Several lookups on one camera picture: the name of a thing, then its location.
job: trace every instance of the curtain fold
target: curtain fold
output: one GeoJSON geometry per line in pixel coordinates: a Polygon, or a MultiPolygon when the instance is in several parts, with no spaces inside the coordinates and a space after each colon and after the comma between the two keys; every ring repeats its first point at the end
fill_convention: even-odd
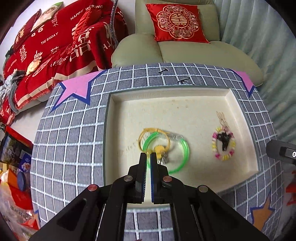
{"type": "Polygon", "coordinates": [[[278,134],[296,144],[296,39],[265,0],[215,0],[220,39],[249,55],[260,67],[258,87],[278,134]]]}

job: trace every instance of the green bracelet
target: green bracelet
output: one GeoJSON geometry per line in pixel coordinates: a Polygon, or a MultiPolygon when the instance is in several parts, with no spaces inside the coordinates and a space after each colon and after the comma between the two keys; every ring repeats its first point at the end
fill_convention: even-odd
{"type": "MultiPolygon", "coordinates": [[[[144,145],[143,145],[143,151],[146,152],[148,149],[148,146],[150,145],[150,143],[157,138],[157,136],[160,135],[160,133],[158,132],[153,132],[145,141],[144,145]]],[[[184,139],[180,139],[180,143],[181,146],[183,148],[183,154],[184,154],[184,158],[182,160],[182,163],[180,164],[180,166],[178,166],[176,169],[170,170],[168,171],[169,174],[174,174],[176,172],[179,172],[186,164],[186,162],[189,159],[189,146],[187,144],[187,142],[184,139]]],[[[147,166],[148,168],[150,168],[150,162],[147,161],[147,166]]]]}

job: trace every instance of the blue bottle cap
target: blue bottle cap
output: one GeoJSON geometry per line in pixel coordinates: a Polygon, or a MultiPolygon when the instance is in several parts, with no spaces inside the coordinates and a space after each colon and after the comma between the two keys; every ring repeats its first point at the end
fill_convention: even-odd
{"type": "Polygon", "coordinates": [[[24,192],[27,189],[26,176],[23,172],[17,174],[17,185],[19,189],[24,192]]]}

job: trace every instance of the tray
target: tray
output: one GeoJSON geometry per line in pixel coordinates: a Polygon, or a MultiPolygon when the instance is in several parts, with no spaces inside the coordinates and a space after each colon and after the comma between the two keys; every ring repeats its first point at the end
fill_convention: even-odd
{"type": "MultiPolygon", "coordinates": [[[[182,135],[188,142],[190,158],[186,166],[172,176],[184,184],[209,186],[214,192],[233,187],[258,172],[254,140],[244,113],[229,88],[171,87],[129,90],[110,94],[104,134],[104,184],[111,184],[139,162],[138,137],[144,128],[154,127],[182,135]],[[212,152],[213,132],[220,126],[216,111],[223,112],[236,138],[233,157],[217,160],[212,152]]],[[[172,142],[168,153],[171,163],[180,161],[182,149],[172,142]]],[[[143,204],[128,207],[147,208],[151,203],[150,169],[147,169],[143,204]]]]}

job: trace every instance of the gray tablecloth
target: gray tablecloth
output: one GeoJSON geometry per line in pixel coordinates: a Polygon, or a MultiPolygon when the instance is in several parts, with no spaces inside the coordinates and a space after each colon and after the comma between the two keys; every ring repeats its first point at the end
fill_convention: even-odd
{"type": "MultiPolygon", "coordinates": [[[[89,184],[103,185],[103,133],[109,94],[182,84],[234,90],[255,138],[260,172],[220,196],[252,223],[250,208],[263,205],[271,193],[271,208],[275,211],[262,232],[273,240],[283,190],[281,163],[268,158],[265,151],[266,143],[276,138],[268,111],[256,89],[248,98],[241,78],[232,70],[198,64],[161,63],[109,69],[92,82],[90,105],[70,97],[50,112],[63,91],[60,85],[54,88],[38,127],[31,166],[34,209],[39,209],[43,225],[89,184]]],[[[172,230],[169,207],[132,209],[127,212],[124,240],[171,241],[172,230]]]]}

